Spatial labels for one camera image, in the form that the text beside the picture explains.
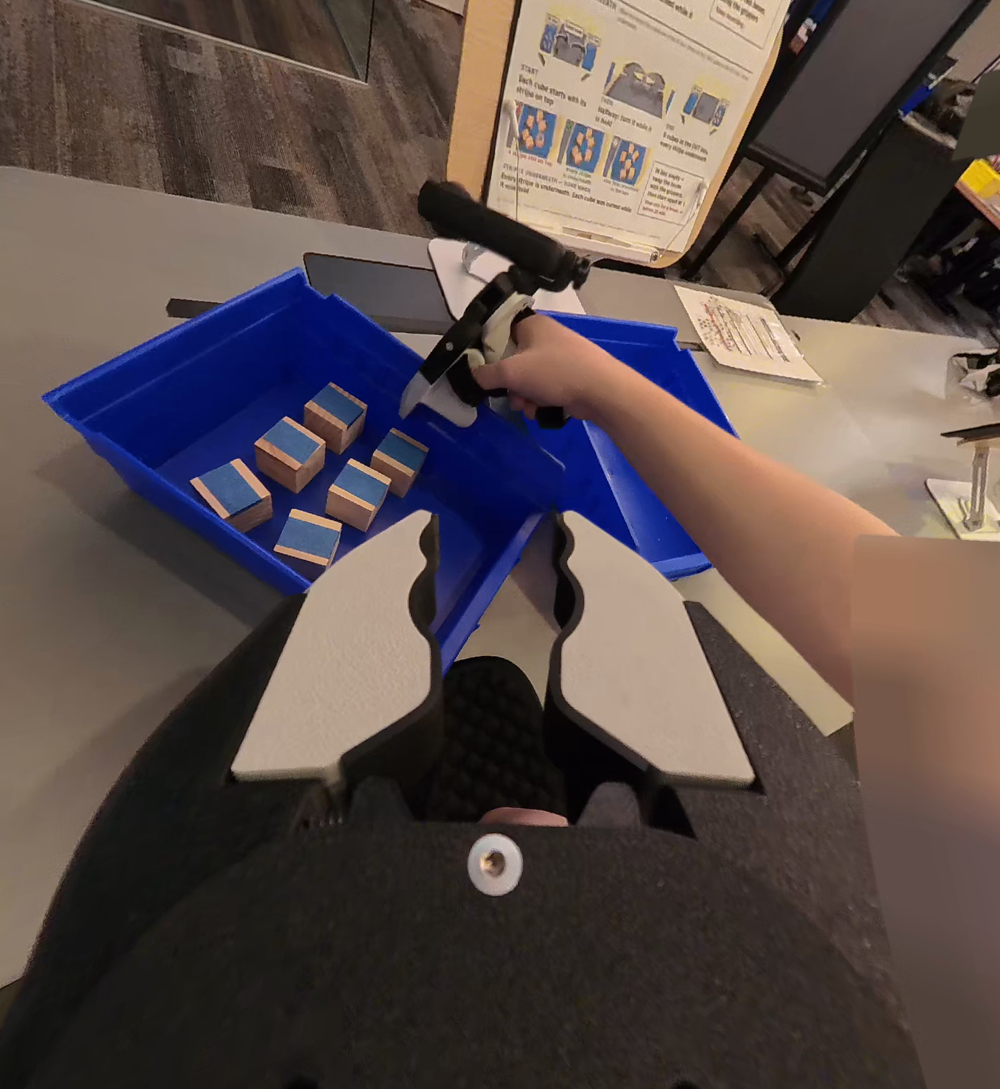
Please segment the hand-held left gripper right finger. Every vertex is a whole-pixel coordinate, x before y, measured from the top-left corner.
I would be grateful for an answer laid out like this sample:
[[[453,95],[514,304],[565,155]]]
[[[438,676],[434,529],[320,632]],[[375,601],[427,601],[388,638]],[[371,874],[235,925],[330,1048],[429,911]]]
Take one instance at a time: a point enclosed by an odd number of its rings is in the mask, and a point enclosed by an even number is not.
[[[620,782],[651,809],[667,787],[757,784],[686,601],[574,510],[554,521],[554,619],[545,745],[583,808]]]

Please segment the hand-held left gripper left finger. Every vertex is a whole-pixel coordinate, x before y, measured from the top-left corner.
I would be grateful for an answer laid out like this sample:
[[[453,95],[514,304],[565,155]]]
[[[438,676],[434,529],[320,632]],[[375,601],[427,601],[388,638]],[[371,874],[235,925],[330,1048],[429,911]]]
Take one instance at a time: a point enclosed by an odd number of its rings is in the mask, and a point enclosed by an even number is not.
[[[344,802],[370,778],[408,802],[443,744],[438,516],[416,510],[337,560],[305,595],[231,766]]]

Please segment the blue plastic bin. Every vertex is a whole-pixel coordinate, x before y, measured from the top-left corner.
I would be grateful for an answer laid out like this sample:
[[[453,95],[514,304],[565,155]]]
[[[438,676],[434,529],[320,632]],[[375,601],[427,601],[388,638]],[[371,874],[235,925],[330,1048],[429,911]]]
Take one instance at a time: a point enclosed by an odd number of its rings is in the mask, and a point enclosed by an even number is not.
[[[281,596],[309,582],[275,555],[289,510],[324,514],[349,457],[368,463],[393,428],[428,446],[403,499],[388,497],[367,534],[347,528],[337,558],[414,510],[438,517],[431,631],[449,670],[560,500],[564,469],[528,431],[488,409],[463,429],[425,406],[399,418],[399,399],[423,359],[352,305],[322,296],[301,270],[229,299],[44,395],[133,491],[204,538],[209,549]],[[332,455],[315,484],[291,495],[270,484],[273,517],[242,534],[197,495],[193,477],[242,458],[255,442],[336,383],[367,405],[359,439]]]
[[[562,313],[551,317],[716,427],[735,433],[697,360],[676,343],[676,329]],[[583,420],[571,420],[561,429],[523,421],[507,437],[507,443],[517,451],[519,479],[538,493],[540,505],[584,515],[670,582],[712,567],[601,428]]]

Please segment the person's right forearm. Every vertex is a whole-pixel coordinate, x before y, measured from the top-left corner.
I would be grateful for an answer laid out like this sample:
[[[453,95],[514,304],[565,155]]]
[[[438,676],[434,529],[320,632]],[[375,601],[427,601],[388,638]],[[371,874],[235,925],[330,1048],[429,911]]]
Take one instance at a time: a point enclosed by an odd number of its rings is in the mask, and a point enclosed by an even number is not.
[[[854,703],[858,543],[897,533],[622,364],[605,368],[589,405],[734,592]]]

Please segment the person's right hand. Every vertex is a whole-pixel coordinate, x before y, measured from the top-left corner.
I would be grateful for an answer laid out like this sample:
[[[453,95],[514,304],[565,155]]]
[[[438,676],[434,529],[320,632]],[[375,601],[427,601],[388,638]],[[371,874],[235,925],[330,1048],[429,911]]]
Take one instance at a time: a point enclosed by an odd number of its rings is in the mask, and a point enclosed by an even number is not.
[[[516,347],[503,360],[472,374],[487,393],[504,391],[512,409],[533,419],[542,409],[603,425],[636,403],[639,374],[552,318],[534,315],[515,330]]]

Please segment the white board stand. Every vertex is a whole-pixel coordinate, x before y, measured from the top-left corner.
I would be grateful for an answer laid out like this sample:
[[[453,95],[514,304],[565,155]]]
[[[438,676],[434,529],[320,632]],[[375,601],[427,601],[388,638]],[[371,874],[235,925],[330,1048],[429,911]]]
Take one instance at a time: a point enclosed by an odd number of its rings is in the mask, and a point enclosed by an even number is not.
[[[455,238],[431,238],[428,255],[452,320],[461,318],[483,287],[512,265],[496,252]],[[552,314],[587,314],[574,287],[560,293],[539,290],[533,305]]]

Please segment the black tablet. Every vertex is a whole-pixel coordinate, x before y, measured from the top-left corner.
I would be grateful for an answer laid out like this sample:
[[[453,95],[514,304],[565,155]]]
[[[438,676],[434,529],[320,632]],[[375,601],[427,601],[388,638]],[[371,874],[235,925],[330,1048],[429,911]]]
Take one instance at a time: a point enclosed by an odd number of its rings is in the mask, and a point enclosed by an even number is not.
[[[305,274],[392,334],[444,334],[454,322],[434,270],[306,252]]]

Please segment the illustrated instruction board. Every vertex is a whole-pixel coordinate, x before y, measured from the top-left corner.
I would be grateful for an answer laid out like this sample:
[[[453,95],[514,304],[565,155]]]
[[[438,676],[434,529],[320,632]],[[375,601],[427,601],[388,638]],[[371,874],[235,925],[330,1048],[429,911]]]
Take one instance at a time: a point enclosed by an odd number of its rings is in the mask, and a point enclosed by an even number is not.
[[[697,238],[788,1],[469,1],[446,178],[574,250],[664,268]]]

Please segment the printed paper sheet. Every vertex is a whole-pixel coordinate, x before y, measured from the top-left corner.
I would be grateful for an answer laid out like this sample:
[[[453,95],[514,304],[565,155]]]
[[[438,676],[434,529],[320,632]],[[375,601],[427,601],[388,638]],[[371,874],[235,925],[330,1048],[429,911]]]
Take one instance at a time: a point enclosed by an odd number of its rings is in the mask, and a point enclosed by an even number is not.
[[[683,284],[674,290],[702,347],[719,367],[797,386],[824,383],[773,308]]]

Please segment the black office chair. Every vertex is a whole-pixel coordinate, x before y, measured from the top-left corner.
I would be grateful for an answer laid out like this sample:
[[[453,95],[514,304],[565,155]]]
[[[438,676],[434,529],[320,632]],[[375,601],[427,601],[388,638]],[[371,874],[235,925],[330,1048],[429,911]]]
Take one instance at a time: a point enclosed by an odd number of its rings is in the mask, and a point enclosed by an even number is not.
[[[942,130],[915,113],[893,121],[836,193],[832,212],[771,296],[775,309],[854,319],[893,277],[964,168]]]

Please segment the clear panel stand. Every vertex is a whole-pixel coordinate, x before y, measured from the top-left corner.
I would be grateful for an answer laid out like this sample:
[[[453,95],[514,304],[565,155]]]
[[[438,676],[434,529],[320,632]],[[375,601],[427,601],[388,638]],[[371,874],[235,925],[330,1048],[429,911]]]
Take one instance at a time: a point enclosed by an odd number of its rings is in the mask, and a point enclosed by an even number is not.
[[[968,480],[929,478],[926,488],[958,540],[1000,542],[1000,440],[973,446]]]

